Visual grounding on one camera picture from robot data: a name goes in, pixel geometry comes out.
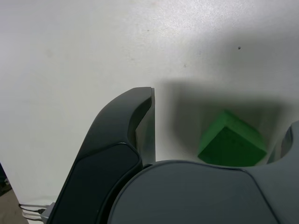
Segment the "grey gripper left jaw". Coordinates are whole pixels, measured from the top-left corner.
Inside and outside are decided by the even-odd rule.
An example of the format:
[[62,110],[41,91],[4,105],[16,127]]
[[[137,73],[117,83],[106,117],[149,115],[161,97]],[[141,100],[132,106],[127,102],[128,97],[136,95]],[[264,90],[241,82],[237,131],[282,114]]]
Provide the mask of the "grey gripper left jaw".
[[137,87],[96,116],[52,209],[50,224],[105,224],[125,184],[144,167],[136,130],[155,126],[155,91]]

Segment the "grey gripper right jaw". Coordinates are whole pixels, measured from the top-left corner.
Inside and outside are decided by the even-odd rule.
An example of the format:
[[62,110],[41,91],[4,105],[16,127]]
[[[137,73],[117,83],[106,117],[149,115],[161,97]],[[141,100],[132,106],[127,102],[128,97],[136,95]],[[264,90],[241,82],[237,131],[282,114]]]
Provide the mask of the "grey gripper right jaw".
[[162,161],[121,190],[110,224],[296,224],[299,221],[299,124],[289,152],[256,167]]

